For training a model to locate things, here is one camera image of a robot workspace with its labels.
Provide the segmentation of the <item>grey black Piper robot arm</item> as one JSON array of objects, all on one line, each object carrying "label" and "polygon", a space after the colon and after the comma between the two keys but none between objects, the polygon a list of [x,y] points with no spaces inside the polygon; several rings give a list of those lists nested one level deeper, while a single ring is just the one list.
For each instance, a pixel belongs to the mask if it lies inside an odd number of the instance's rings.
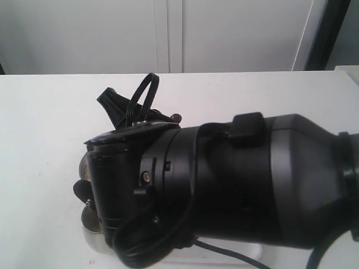
[{"label": "grey black Piper robot arm", "polygon": [[357,134],[298,114],[181,128],[151,111],[128,127],[128,99],[108,88],[98,102],[115,129],[87,141],[86,160],[108,245],[188,214],[198,237],[312,248],[358,216]]}]

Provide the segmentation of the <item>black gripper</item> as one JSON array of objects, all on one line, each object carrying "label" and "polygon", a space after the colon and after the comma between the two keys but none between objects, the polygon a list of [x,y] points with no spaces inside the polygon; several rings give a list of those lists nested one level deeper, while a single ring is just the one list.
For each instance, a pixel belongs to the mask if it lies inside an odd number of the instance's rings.
[{"label": "black gripper", "polygon": [[[126,110],[130,103],[129,99],[118,95],[113,88],[108,87],[97,98],[97,102],[104,108],[115,129],[126,126]],[[156,109],[151,109],[144,120],[150,122],[173,122],[170,117]]]}]

